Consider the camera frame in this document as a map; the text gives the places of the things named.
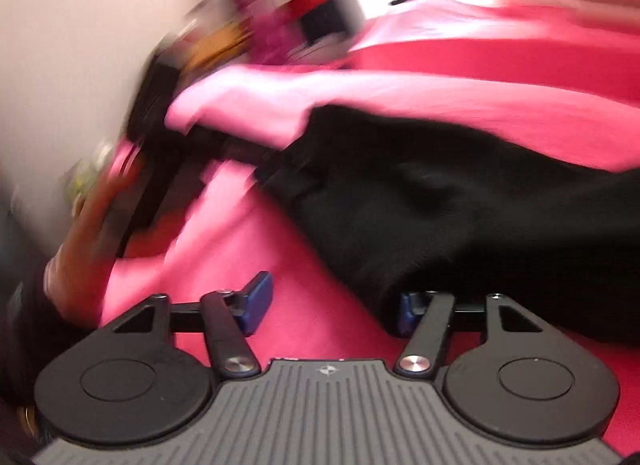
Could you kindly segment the person's left hand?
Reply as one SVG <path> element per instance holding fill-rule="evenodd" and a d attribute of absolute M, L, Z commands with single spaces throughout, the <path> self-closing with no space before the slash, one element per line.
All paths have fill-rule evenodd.
<path fill-rule="evenodd" d="M 76 207 L 70 232 L 44 270 L 44 295 L 62 319 L 84 329 L 99 325 L 115 257 L 98 247 L 111 205 L 138 179 L 144 158 L 131 150 L 103 167 Z"/>

